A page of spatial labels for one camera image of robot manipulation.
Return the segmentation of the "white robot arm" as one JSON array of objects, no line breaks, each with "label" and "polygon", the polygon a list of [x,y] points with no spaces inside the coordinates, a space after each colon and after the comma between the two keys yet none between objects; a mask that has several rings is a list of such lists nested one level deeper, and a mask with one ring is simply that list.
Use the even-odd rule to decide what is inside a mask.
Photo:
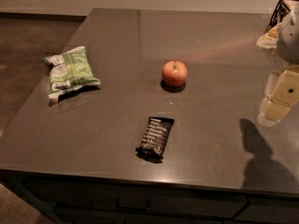
[{"label": "white robot arm", "polygon": [[279,123],[299,103],[299,13],[298,6],[264,35],[256,45],[264,49],[274,49],[288,67],[274,71],[267,80],[258,122],[267,127]]}]

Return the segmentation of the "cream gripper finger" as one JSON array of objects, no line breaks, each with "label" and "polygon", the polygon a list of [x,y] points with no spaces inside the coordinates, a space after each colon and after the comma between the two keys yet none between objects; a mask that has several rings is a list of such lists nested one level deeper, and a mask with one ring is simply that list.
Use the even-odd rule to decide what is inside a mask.
[{"label": "cream gripper finger", "polygon": [[267,80],[257,121],[266,127],[281,122],[299,102],[299,67],[272,72]]}]

